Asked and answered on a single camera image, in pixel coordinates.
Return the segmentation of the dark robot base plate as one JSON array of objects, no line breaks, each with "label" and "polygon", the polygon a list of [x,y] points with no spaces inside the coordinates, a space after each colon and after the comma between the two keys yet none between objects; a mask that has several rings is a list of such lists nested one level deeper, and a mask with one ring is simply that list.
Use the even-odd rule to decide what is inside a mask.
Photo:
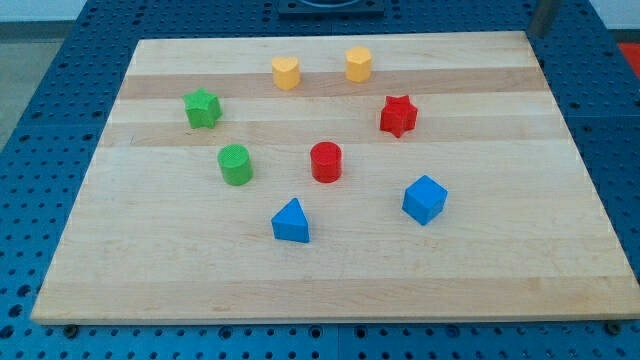
[{"label": "dark robot base plate", "polygon": [[275,0],[280,17],[382,15],[383,0]]}]

